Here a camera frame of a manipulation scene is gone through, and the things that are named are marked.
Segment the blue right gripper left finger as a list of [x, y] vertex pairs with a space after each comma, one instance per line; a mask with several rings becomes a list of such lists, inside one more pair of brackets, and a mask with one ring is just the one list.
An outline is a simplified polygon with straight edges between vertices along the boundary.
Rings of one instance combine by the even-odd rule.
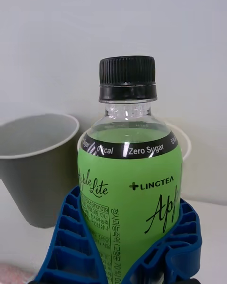
[[96, 244], [82, 214], [80, 190], [64, 199], [37, 284], [106, 284], [107, 277]]

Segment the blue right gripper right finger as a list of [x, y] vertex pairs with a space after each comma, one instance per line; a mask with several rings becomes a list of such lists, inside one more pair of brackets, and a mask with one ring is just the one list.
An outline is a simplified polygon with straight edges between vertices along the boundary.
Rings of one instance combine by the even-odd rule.
[[176, 225], [154, 243], [129, 269], [124, 284], [175, 284], [200, 269], [201, 225], [193, 207], [180, 201]]

